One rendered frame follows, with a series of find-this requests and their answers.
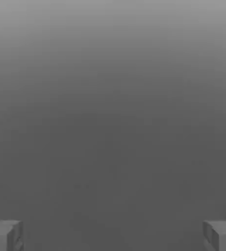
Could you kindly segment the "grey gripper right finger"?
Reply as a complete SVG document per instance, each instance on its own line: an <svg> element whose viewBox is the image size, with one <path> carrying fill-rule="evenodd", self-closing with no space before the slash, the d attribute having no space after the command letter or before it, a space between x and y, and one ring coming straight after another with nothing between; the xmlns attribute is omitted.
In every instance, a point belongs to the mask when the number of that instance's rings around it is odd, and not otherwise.
<svg viewBox="0 0 226 251"><path fill-rule="evenodd" d="M205 251L226 251L226 220L203 221Z"/></svg>

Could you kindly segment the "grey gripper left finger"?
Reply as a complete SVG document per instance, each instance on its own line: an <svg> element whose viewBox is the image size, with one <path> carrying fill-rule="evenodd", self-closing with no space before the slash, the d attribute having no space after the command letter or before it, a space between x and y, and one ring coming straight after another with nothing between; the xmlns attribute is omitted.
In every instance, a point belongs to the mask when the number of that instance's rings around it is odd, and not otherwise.
<svg viewBox="0 0 226 251"><path fill-rule="evenodd" d="M23 221L0 221L0 251L24 251Z"/></svg>

